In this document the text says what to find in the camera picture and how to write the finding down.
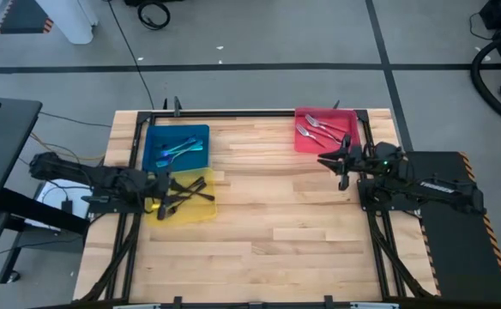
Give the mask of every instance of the black metal frame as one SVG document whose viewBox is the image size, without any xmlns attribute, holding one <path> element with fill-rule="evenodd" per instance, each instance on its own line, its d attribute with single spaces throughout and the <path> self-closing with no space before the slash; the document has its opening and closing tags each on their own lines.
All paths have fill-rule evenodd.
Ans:
<svg viewBox="0 0 501 309">
<path fill-rule="evenodd" d="M 286 110 L 230 110 L 230 111 L 182 111 L 182 107 L 179 103 L 178 100 L 175 98 L 175 110 L 174 111 L 161 111 L 161 112 L 138 112 L 136 116 L 136 127 L 135 127 L 135 134 L 132 140 L 132 148 L 130 151 L 130 161 L 129 161 L 129 167 L 134 168 L 136 166 L 136 157 L 138 156 L 138 148 L 140 146 L 140 137 L 142 135 L 142 130 L 143 130 L 143 125 L 149 121 L 150 124 L 155 124 L 156 120 L 158 118 L 176 118 L 176 117 L 181 117 L 181 118 L 208 118 L 208 117 L 294 117 L 294 110 L 293 109 L 286 109 Z M 163 105 L 163 109 L 166 109 L 167 105 L 165 102 L 165 105 Z M 358 114 L 358 119 L 363 125 L 364 131 L 365 131 L 365 145 L 367 148 L 369 148 L 369 151 L 373 151 L 373 140 L 372 140 L 372 133 L 371 133 L 371 126 L 369 123 L 369 117 L 367 110 L 356 110 L 356 113 Z M 380 292 L 382 295 L 383 300 L 389 298 L 389 286 L 388 286 L 388 281 L 387 281 L 387 276 L 386 276 L 386 269 L 383 263 L 383 256 L 382 256 L 382 248 L 381 246 L 374 240 L 373 236 L 373 227 L 377 227 L 376 219 L 377 219 L 377 214 L 371 211 L 366 212 L 368 222 L 369 222 L 369 227 L 371 230 L 371 242 L 372 242 L 372 248 L 374 251 L 374 258 L 375 258 L 375 265 L 377 267 L 377 275 L 378 275 L 378 284 L 380 287 Z M 396 254 L 396 248 L 395 248 L 395 239 L 394 239 L 394 234 L 391 226 L 391 221 L 389 218 L 389 213 L 387 211 L 381 212 L 380 217 L 382 218 L 383 221 L 383 226 L 384 226 L 384 233 L 386 235 L 386 240 L 391 247 L 392 251 L 395 252 Z M 132 224 L 136 224 L 137 228 L 139 229 L 140 227 L 140 221 L 141 221 L 142 215 L 141 214 L 136 214 L 133 217 L 133 222 Z M 114 249 L 113 249 L 113 256 L 115 256 L 118 253 L 119 247 L 123 242 L 123 237 L 124 237 L 124 230 L 126 228 L 126 219 L 127 215 L 121 214 L 119 216 L 119 221 L 118 221 L 118 228 L 116 231 L 116 238 L 114 241 Z M 132 284 L 132 275 L 133 275 L 133 270 L 134 270 L 134 264 L 136 261 L 136 246 L 137 246 L 137 236 L 136 235 L 136 240 L 132 247 L 129 250 L 128 257 L 127 257 L 127 264 L 126 264 L 126 269 L 125 269 L 125 276 L 124 276 L 124 282 L 123 282 L 123 292 L 121 298 L 124 300 L 127 300 L 130 297 L 130 288 Z M 393 271 L 395 275 L 395 286 L 396 286 L 396 292 L 399 297 L 405 297 L 405 286 L 403 283 L 403 280 L 401 278 L 400 271 L 393 265 Z M 110 282 L 108 282 L 107 285 L 107 290 L 106 290 L 106 299 L 112 299 L 114 290 L 115 290 L 115 281 L 116 281 L 116 275 L 112 277 Z M 325 302 L 317 302 L 317 303 L 276 303 L 276 306 L 279 306 L 279 308 L 282 307 L 305 307 L 305 308 L 325 308 L 325 307 L 330 307 L 326 306 L 328 303 L 332 304 L 332 307 L 348 307 L 349 303 L 348 302 L 337 302 L 334 303 L 332 301 L 332 297 L 330 295 L 325 296 L 326 301 Z M 268 307 L 271 307 L 274 303 L 268 303 Z M 202 307 L 207 307 L 207 304 L 200 304 Z M 249 307 L 249 304 L 222 304 L 223 306 L 229 305 L 230 307 L 238 307 L 238 306 L 246 306 Z"/>
</svg>

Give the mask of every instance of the gray floor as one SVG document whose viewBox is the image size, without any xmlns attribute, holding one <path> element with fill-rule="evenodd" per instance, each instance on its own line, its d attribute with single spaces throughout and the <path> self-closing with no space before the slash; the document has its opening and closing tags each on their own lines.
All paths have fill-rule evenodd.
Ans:
<svg viewBox="0 0 501 309">
<path fill-rule="evenodd" d="M 100 24 L 89 45 L 71 45 L 56 27 L 48 34 L 0 35 L 0 67 L 131 65 L 111 11 L 88 0 Z M 467 64 L 486 41 L 469 34 L 468 17 L 484 0 L 374 0 L 393 64 Z M 136 10 L 114 8 L 140 64 L 378 64 L 365 0 L 186 0 L 167 4 L 172 23 L 151 32 Z M 479 19 L 478 33 L 488 35 Z M 490 62 L 501 58 L 492 53 Z M 492 88 L 501 71 L 483 73 Z M 381 70 L 245 70 L 145 72 L 155 104 L 177 95 L 184 108 L 332 106 L 392 107 Z M 501 247 L 501 118 L 474 91 L 466 71 L 396 71 L 414 148 L 462 150 L 485 192 Z M 40 100 L 44 111 L 109 124 L 119 109 L 147 109 L 137 73 L 0 74 L 0 97 Z M 82 156 L 106 149 L 107 129 L 42 116 L 35 132 Z M 21 158 L 42 149 L 30 141 Z M 7 186 L 32 196 L 38 182 L 15 166 Z M 12 235 L 5 234 L 1 248 Z M 16 268 L 24 275 L 0 286 L 0 307 L 25 308 L 71 299 L 80 254 L 22 250 Z M 0 256 L 0 267 L 4 256 Z"/>
</svg>

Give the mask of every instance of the wooden table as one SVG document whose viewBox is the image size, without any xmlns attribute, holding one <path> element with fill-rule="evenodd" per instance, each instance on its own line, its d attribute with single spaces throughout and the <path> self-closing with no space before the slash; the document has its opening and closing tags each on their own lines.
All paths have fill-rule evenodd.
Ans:
<svg viewBox="0 0 501 309">
<path fill-rule="evenodd" d="M 368 112 L 374 141 L 397 144 L 389 110 Z M 128 165 L 136 114 L 116 113 L 107 165 Z M 357 175 L 350 188 L 338 191 L 339 179 L 315 155 L 293 150 L 293 118 L 161 118 L 159 123 L 210 126 L 218 216 L 169 228 L 142 220 L 130 302 L 171 303 L 174 296 L 184 302 L 323 301 L 324 295 L 335 301 L 381 300 Z M 138 167 L 143 148 L 141 142 Z M 418 220 L 401 212 L 391 219 L 401 260 L 435 294 Z M 88 292 L 110 262 L 117 223 L 118 215 L 105 215 L 92 225 L 74 299 Z M 117 297 L 124 265 L 119 269 Z M 391 267 L 386 270 L 395 294 Z"/>
</svg>

